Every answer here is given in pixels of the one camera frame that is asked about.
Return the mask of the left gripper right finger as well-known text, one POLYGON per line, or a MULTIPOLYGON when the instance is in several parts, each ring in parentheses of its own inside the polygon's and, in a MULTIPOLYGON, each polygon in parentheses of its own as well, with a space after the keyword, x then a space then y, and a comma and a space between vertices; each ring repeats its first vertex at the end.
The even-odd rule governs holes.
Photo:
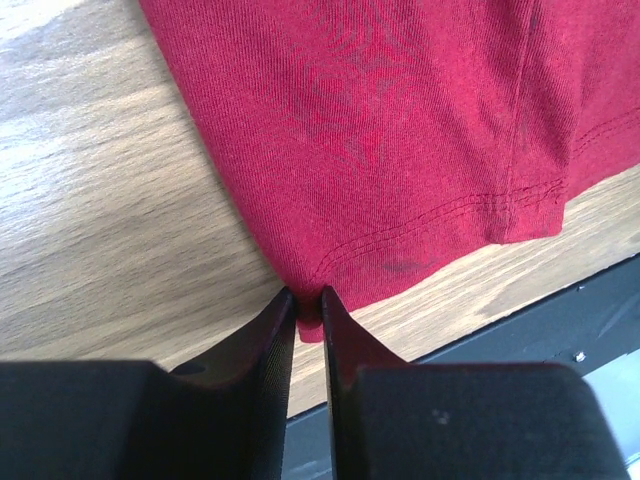
POLYGON ((337 479, 624 479, 589 385, 548 363, 412 364, 347 312, 322 320, 337 479))

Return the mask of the dark red t shirt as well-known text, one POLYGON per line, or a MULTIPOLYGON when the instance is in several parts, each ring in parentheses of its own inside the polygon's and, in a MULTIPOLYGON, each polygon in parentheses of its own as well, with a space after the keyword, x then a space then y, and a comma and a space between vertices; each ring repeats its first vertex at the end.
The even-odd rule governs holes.
POLYGON ((558 234, 639 161, 635 1, 145 1, 202 140, 297 296, 349 310, 558 234))

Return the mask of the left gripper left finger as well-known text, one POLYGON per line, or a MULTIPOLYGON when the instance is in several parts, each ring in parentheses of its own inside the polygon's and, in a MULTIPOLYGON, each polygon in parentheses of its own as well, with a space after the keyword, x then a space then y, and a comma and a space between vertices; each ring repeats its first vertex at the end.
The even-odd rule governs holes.
POLYGON ((245 326, 165 370, 151 361, 7 361, 5 479, 277 479, 294 346, 282 290, 245 326))

